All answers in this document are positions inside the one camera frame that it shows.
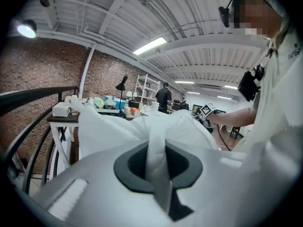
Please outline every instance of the black desk lamp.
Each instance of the black desk lamp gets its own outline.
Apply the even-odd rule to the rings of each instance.
[[[124,76],[123,79],[122,79],[122,81],[121,81],[121,83],[119,83],[119,85],[116,86],[116,89],[121,91],[120,102],[119,102],[119,116],[121,114],[124,114],[121,111],[121,99],[122,99],[122,92],[125,91],[125,82],[127,81],[127,79],[128,79],[128,77]]]

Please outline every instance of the white column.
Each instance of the white column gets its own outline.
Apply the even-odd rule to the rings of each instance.
[[[87,61],[86,61],[86,64],[85,64],[85,67],[84,67],[84,70],[83,70],[82,78],[81,78],[78,98],[82,98],[83,87],[84,87],[84,82],[85,82],[87,70],[89,69],[89,63],[90,63],[91,57],[93,56],[93,53],[95,51],[96,46],[97,46],[97,43],[94,43],[93,47],[90,50],[89,56],[87,58]]]

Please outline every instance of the ceiling lamp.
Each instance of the ceiling lamp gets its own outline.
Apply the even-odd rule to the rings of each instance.
[[[20,34],[27,38],[35,38],[37,32],[37,25],[36,23],[31,20],[24,20],[18,27],[17,30]]]
[[[193,81],[175,81],[175,83],[194,84],[194,82],[193,82]]]
[[[229,98],[229,97],[224,97],[224,96],[218,96],[218,97],[231,100],[231,98]]]
[[[136,54],[136,55],[139,55],[143,52],[146,52],[154,47],[157,47],[159,46],[160,44],[164,44],[166,43],[166,40],[163,39],[162,37],[160,37],[159,39],[156,39],[152,42],[149,42],[148,44],[142,46],[141,48],[139,48],[138,50],[134,51],[133,53]]]
[[[225,85],[224,87],[231,88],[231,89],[238,89],[237,87],[228,86],[228,85]]]

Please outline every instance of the person's hand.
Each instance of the person's hand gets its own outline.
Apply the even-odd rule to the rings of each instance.
[[[206,117],[206,120],[209,120],[209,122],[212,123],[212,124],[216,124],[215,121],[214,121],[215,120],[215,114],[208,115]]]

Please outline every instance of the black railing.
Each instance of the black railing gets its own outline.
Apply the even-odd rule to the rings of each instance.
[[[16,92],[9,92],[9,93],[3,93],[0,94],[0,116],[20,107],[27,103],[33,102],[35,100],[38,100],[40,98],[58,94],[58,102],[62,101],[62,92],[74,90],[74,94],[76,92],[76,87],[47,87],[47,88],[39,88],[39,89],[31,89],[31,90],[23,90],[23,91],[16,91]],[[45,110],[42,114],[40,114],[34,121],[32,121],[23,131],[12,141],[8,149],[5,151],[3,155],[3,168],[5,171],[7,171],[10,163],[12,162],[12,157],[16,153],[17,149],[23,142],[23,140],[27,137],[27,135],[36,127],[37,124],[39,124],[51,111],[53,107],[48,108]],[[59,130],[62,132],[61,141],[65,140],[65,129],[59,128]],[[30,179],[31,175],[33,173],[34,165],[37,160],[38,154],[40,152],[40,149],[47,137],[47,135],[50,132],[50,126],[46,129],[43,136],[41,137],[37,147],[35,148],[33,154],[31,155],[31,158],[28,162],[26,171],[25,171],[25,177],[23,180],[23,186],[22,190],[28,194],[29,192],[29,185],[30,185]],[[44,185],[46,183],[46,177],[47,177],[47,170],[49,166],[49,162],[51,159],[51,154],[54,147],[54,141],[52,141],[47,156],[45,160],[45,165],[42,172],[42,180],[41,185]],[[54,173],[53,175],[57,175],[57,164],[58,164],[58,157],[59,152],[57,152],[55,156],[55,166],[54,166]]]

